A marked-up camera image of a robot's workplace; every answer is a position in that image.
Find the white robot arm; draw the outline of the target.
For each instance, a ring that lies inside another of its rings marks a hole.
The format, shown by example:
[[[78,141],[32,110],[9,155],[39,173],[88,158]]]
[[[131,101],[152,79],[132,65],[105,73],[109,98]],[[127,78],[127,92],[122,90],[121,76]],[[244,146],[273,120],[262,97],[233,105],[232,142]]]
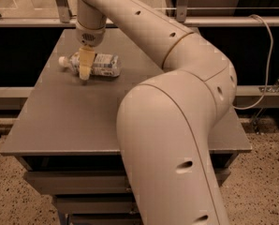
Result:
[[[144,225],[229,225],[208,138],[235,98],[230,60],[139,0],[81,0],[114,22],[163,74],[132,88],[117,113],[125,171]]]

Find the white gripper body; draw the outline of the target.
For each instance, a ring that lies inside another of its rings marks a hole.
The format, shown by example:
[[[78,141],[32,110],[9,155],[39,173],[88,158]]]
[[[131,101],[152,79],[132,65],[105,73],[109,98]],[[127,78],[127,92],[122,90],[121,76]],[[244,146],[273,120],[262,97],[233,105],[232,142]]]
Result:
[[[98,46],[105,35],[106,21],[76,22],[76,37],[82,45]]]

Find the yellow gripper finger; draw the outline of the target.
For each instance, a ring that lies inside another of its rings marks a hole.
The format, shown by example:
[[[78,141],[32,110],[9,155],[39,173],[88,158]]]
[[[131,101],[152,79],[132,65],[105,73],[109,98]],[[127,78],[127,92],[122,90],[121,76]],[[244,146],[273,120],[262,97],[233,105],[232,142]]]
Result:
[[[95,60],[95,51],[90,46],[82,46],[80,53],[80,78],[87,81],[90,77],[91,67]]]

